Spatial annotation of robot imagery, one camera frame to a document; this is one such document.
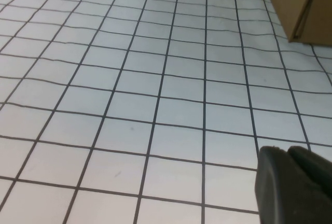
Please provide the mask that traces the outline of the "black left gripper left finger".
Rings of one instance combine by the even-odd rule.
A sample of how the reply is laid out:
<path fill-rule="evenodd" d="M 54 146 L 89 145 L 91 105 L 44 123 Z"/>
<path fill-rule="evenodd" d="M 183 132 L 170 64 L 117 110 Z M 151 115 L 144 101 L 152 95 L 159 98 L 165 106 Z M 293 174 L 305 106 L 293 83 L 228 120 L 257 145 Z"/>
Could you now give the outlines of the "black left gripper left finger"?
<path fill-rule="evenodd" d="M 259 151 L 255 196 L 261 223 L 331 223 L 331 198 L 287 151 Z"/>

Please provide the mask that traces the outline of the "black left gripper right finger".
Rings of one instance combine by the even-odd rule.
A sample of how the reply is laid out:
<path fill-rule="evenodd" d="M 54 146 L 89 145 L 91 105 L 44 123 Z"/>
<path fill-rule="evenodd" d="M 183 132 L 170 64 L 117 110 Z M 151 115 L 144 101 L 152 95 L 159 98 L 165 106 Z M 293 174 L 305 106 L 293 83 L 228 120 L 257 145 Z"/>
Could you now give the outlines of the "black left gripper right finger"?
<path fill-rule="evenodd" d="M 287 153 L 305 174 L 331 198 L 331 162 L 300 146 L 291 146 Z"/>

